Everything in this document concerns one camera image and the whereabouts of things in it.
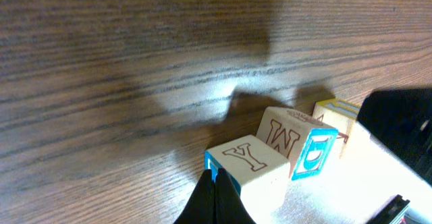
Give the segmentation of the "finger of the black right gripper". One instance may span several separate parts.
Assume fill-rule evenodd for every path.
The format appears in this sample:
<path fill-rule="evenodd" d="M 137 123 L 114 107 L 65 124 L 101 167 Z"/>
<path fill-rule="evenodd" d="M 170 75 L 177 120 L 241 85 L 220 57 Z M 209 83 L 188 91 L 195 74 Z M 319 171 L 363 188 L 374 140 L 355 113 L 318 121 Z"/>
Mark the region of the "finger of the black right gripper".
<path fill-rule="evenodd" d="M 405 223 L 405 214 L 408 210 L 410 201 L 403 199 L 401 195 L 396 195 L 385 205 L 367 224 L 401 224 Z"/>

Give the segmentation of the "yellow number 1 block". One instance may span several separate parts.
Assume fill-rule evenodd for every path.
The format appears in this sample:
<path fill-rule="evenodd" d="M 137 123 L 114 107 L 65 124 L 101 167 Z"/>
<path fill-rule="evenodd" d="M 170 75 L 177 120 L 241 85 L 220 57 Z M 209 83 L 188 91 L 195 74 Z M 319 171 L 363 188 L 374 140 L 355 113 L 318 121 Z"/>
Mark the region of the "yellow number 1 block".
<path fill-rule="evenodd" d="M 315 103 L 313 117 L 339 131 L 332 150 L 339 159 L 346 158 L 358 140 L 359 111 L 359 105 L 337 98 Z"/>

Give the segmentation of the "blue letter D block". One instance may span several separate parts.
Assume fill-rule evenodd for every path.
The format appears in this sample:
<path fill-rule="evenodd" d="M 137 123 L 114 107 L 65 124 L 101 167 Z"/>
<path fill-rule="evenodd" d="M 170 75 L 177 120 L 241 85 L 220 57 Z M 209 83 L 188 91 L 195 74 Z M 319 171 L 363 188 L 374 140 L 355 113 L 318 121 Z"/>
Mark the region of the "blue letter D block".
<path fill-rule="evenodd" d="M 319 175 L 339 130 L 295 109 L 267 107 L 256 137 L 290 162 L 291 180 Z"/>

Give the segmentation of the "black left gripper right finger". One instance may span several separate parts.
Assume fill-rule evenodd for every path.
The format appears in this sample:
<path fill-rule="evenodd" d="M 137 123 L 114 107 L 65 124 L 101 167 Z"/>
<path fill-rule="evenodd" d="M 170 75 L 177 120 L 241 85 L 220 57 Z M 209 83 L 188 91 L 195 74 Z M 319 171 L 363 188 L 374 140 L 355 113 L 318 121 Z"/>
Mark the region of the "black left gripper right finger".
<path fill-rule="evenodd" d="M 215 218 L 217 224 L 255 224 L 224 168 L 215 179 Z"/>

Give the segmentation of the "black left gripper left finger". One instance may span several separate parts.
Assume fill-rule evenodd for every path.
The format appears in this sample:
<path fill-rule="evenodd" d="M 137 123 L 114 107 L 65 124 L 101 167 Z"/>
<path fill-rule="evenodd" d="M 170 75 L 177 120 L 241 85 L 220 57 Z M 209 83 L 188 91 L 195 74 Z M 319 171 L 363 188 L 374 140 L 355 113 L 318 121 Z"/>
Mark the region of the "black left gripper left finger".
<path fill-rule="evenodd" d="M 204 170 L 175 224 L 212 224 L 215 210 L 215 184 L 210 169 Z"/>

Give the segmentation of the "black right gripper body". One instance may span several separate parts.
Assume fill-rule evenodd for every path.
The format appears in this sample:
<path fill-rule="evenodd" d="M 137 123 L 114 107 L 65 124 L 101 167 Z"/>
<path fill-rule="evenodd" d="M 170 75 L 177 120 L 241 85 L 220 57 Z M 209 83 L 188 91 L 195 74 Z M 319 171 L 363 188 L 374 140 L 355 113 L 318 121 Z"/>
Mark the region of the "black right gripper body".
<path fill-rule="evenodd" d="M 431 183 L 431 89 L 375 90 L 364 100 L 357 121 Z"/>

